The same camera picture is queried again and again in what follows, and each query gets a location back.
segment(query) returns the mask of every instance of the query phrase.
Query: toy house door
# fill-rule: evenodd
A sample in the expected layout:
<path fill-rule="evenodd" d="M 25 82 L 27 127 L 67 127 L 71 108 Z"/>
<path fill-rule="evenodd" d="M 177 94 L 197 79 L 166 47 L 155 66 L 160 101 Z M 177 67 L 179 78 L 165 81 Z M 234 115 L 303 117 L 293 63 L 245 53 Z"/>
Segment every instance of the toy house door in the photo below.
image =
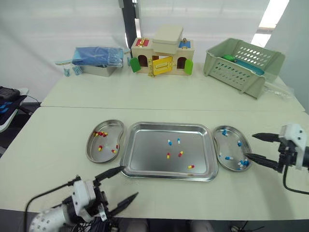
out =
<path fill-rule="evenodd" d="M 166 73 L 172 71 L 172 57 L 165 57 L 162 59 L 156 59 L 153 61 L 154 75 Z"/>

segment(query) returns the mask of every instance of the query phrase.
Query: metal container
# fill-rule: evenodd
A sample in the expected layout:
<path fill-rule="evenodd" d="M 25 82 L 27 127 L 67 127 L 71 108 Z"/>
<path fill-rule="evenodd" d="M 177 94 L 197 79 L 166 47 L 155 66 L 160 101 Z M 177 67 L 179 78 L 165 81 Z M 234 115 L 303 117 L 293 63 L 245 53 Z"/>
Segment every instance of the metal container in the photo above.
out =
<path fill-rule="evenodd" d="M 96 136 L 97 132 L 107 132 L 108 135 Z M 103 163 L 114 159 L 120 149 L 120 138 L 124 132 L 124 125 L 119 120 L 107 120 L 98 124 L 91 132 L 86 146 L 86 155 L 94 163 Z"/>
<path fill-rule="evenodd" d="M 248 159 L 249 165 L 241 167 L 239 162 L 246 159 L 244 154 L 251 153 L 251 148 L 245 136 L 236 128 L 231 126 L 219 126 L 213 131 L 217 158 L 220 164 L 235 172 L 248 170 L 252 162 Z"/>
<path fill-rule="evenodd" d="M 210 131 L 198 124 L 133 124 L 120 165 L 130 177 L 210 181 L 218 173 Z"/>

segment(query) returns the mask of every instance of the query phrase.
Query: light green basket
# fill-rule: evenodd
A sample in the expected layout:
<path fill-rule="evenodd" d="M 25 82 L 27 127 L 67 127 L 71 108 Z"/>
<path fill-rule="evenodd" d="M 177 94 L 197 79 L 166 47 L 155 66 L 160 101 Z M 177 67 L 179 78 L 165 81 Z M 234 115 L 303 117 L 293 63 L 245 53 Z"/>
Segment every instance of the light green basket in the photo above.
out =
<path fill-rule="evenodd" d="M 265 73 L 257 75 L 237 63 L 223 59 L 224 55 L 233 55 Z M 239 89 L 240 93 L 247 93 L 258 99 L 263 93 L 265 81 L 273 82 L 277 78 L 284 59 L 284 54 L 280 52 L 229 38 L 207 51 L 204 74 Z"/>

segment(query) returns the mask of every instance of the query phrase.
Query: blue clip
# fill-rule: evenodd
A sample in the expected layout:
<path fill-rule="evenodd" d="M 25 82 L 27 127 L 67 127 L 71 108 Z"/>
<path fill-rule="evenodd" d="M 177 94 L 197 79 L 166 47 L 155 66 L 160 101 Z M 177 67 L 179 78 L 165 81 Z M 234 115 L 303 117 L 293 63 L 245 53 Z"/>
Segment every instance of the blue clip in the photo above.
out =
<path fill-rule="evenodd" d="M 73 71 L 75 72 L 75 75 L 82 74 L 82 69 L 79 66 L 73 67 Z"/>
<path fill-rule="evenodd" d="M 63 69 L 65 76 L 70 76 L 70 69 Z"/>

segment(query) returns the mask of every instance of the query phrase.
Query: rectangular metal tray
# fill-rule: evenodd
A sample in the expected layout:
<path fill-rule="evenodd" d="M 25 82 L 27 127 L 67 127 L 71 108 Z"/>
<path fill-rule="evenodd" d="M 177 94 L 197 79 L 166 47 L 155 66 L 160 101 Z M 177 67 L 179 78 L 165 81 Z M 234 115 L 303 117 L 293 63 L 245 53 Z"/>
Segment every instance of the rectangular metal tray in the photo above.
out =
<path fill-rule="evenodd" d="M 120 165 L 130 177 L 210 181 L 218 173 L 212 136 L 199 124 L 138 122 L 130 127 L 125 147 Z"/>

